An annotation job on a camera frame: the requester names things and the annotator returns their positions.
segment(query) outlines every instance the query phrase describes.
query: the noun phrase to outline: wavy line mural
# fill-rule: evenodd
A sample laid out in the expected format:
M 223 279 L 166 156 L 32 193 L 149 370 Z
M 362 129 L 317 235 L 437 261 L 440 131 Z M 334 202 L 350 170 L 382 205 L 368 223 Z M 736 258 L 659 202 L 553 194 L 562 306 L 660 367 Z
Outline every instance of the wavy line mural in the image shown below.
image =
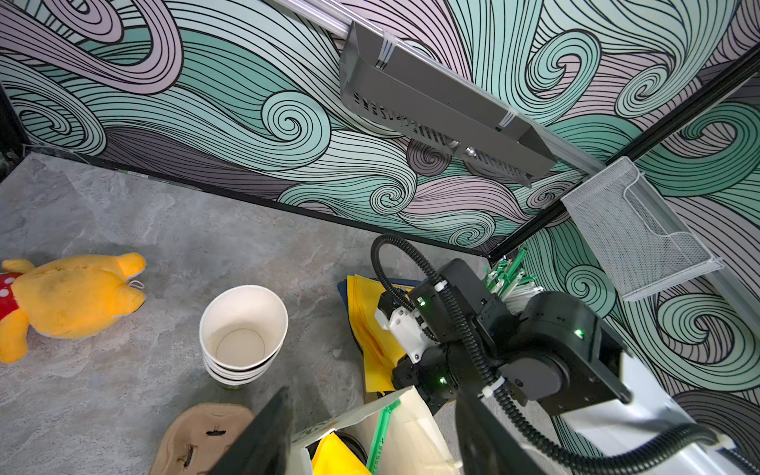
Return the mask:
M 342 2 L 598 160 L 760 42 L 756 0 Z M 36 144 L 481 251 L 584 178 L 560 161 L 524 188 L 355 116 L 341 45 L 263 0 L 0 0 L 0 81 Z M 760 78 L 638 164 L 760 296 L 758 135 Z M 760 462 L 760 345 L 705 280 L 622 302 L 567 215 L 528 244 L 542 285 Z
M 760 40 L 739 0 L 343 3 L 600 160 Z M 38 144 L 481 251 L 583 179 L 522 188 L 355 116 L 340 45 L 262 0 L 0 0 L 0 81 Z M 746 180 L 753 159 L 693 154 L 751 155 L 753 110 L 701 118 L 668 163 Z

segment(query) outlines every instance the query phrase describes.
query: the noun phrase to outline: stacked paper cup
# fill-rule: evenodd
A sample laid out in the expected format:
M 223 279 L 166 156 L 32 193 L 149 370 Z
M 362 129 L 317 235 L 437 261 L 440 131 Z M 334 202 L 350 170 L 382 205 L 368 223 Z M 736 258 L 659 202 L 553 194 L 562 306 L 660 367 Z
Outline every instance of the stacked paper cup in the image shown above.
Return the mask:
M 258 285 L 229 289 L 201 317 L 204 367 L 223 385 L 248 384 L 269 369 L 285 333 L 287 310 L 276 293 Z

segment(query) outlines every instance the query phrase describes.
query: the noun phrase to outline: yellow plush toy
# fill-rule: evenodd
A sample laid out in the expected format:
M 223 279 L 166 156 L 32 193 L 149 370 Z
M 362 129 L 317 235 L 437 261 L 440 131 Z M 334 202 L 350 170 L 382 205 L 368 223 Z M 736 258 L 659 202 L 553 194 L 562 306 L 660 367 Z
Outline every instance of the yellow plush toy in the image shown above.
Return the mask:
M 0 362 L 27 354 L 27 329 L 53 338 L 89 337 L 139 309 L 145 295 L 127 280 L 145 269 L 135 253 L 78 255 L 35 268 L 3 261 L 0 273 Z

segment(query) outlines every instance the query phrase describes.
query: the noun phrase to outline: yellow cloth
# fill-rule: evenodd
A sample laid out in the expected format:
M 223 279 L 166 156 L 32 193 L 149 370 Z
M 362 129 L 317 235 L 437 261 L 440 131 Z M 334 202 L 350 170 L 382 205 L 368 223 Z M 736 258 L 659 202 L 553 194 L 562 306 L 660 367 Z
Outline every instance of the yellow cloth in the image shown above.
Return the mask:
M 364 352 L 364 380 L 367 392 L 393 391 L 391 372 L 406 353 L 390 331 L 375 320 L 382 284 L 358 275 L 347 277 L 348 319 Z
M 367 467 L 331 432 L 325 436 L 312 459 L 314 475 L 370 475 Z

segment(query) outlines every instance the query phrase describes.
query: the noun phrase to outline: white mesh basket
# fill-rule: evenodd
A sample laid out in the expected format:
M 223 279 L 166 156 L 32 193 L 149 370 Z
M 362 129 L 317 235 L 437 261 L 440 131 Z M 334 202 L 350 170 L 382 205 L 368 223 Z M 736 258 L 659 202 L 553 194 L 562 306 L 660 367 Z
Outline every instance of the white mesh basket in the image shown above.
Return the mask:
M 668 233 L 631 187 L 648 187 L 660 212 L 668 207 L 628 157 L 617 160 L 562 197 L 599 264 L 625 301 L 643 299 L 723 267 L 693 233 Z

